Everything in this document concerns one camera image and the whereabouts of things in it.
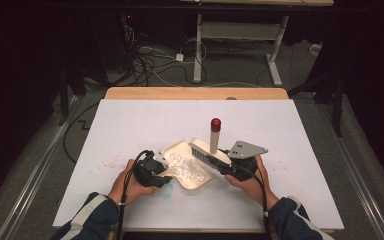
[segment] person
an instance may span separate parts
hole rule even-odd
[[[333,239],[311,223],[304,206],[298,199],[292,196],[279,199],[273,193],[261,156],[257,155],[255,159],[261,172],[261,175],[258,173],[256,176],[265,183],[267,210],[278,239]],[[128,161],[125,170],[114,181],[108,195],[91,193],[76,216],[59,228],[51,237],[51,240],[107,239],[111,226],[118,222],[118,204],[123,195],[124,179],[133,163],[133,160]],[[232,186],[242,189],[249,198],[263,206],[263,194],[255,179],[251,178],[241,182],[230,175],[224,177]],[[142,186],[132,176],[126,192],[126,205],[131,205],[140,197],[153,194],[156,190],[156,187]]]

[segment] desk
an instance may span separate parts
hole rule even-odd
[[[199,4],[205,3],[317,7],[332,6],[333,0],[201,0]],[[274,40],[273,51],[271,54],[266,55],[266,59],[274,85],[281,87],[282,81],[275,60],[282,43],[288,19],[289,16],[283,16],[280,24],[205,22],[202,19],[202,14],[198,14],[193,81],[201,82],[202,60],[204,60],[201,50],[202,38]]]
[[[227,97],[238,100],[224,101]],[[182,100],[163,100],[177,98]],[[320,228],[343,228],[293,101],[287,99],[283,89],[242,88],[109,89],[100,103],[54,226],[71,219],[90,192],[107,193],[127,159],[140,151],[159,151],[192,137],[207,139],[213,115],[223,122],[220,148],[228,149],[236,140],[267,147],[269,153],[263,158],[273,191],[279,196],[298,197]],[[179,127],[179,122],[187,126]],[[126,208],[124,229],[264,231],[261,207],[220,174],[214,175],[214,179],[194,191],[183,189],[173,179],[154,195],[139,199]]]

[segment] white desk leg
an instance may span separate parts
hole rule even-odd
[[[279,51],[280,44],[282,43],[283,34],[285,33],[286,24],[288,23],[289,16],[284,16],[282,18],[282,23],[279,26],[277,31],[276,40],[274,42],[274,49],[272,54],[267,54],[267,64],[269,65],[270,73],[272,75],[273,83],[276,87],[282,86],[282,81],[280,80],[279,71],[276,67],[276,56]]]
[[[201,82],[201,64],[202,64],[202,52],[201,52],[201,36],[202,36],[202,14],[198,14],[198,21],[196,24],[196,53],[195,53],[195,66],[193,70],[193,81],[195,83]]]

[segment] hand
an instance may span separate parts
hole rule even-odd
[[[111,198],[117,205],[121,200],[121,196],[123,195],[123,189],[124,189],[124,179],[127,176],[127,173],[130,169],[132,169],[134,160],[130,159],[127,163],[126,169],[122,171],[117,179],[115,180],[110,193],[108,194],[108,197]],[[136,200],[138,200],[141,196],[144,195],[151,195],[157,190],[156,187],[144,187],[140,185],[136,179],[135,175],[132,174],[132,177],[130,178],[129,185],[127,186],[127,198],[126,198],[126,204],[130,205]]]
[[[257,162],[257,166],[261,171],[261,175],[263,176],[263,180],[264,180],[263,183],[264,183],[266,196],[267,196],[267,211],[269,211],[273,207],[273,205],[275,205],[277,201],[279,201],[279,199],[276,197],[276,195],[274,195],[274,193],[270,189],[269,177],[267,174],[266,167],[264,167],[261,156],[260,155],[255,156],[255,161]],[[260,172],[258,171],[258,169],[255,172],[255,175],[261,180]],[[248,180],[241,182],[231,175],[225,175],[224,178],[232,186],[242,189],[249,198],[251,198],[252,200],[258,202],[261,206],[263,206],[263,193],[261,191],[261,187],[258,184],[257,180],[255,180],[254,178],[250,178]]]

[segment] white paper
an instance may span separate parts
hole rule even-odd
[[[71,220],[91,192],[107,194],[128,159],[180,141],[210,139],[221,120],[219,148],[236,140],[265,147],[270,186],[293,195],[321,229],[343,224],[292,100],[102,100],[54,226]],[[173,179],[152,196],[126,207],[125,230],[262,231],[262,209],[223,176],[194,191]]]

